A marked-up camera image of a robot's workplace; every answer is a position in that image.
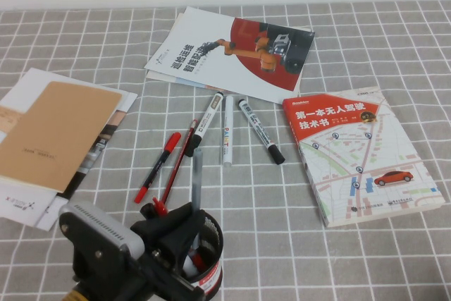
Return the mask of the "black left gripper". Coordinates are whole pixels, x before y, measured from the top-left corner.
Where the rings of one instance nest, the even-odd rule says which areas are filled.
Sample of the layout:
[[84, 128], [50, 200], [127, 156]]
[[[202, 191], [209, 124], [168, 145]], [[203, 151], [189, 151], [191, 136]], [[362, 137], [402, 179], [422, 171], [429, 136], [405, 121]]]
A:
[[106, 240], [74, 243], [73, 270], [77, 284], [73, 300], [148, 300], [154, 295], [164, 300], [204, 300], [205, 292], [181, 274], [194, 238], [205, 221], [203, 210], [192, 211], [188, 202], [165, 215], [157, 214], [153, 203], [140, 209], [144, 220], [130, 229], [146, 246], [134, 258], [125, 245]]

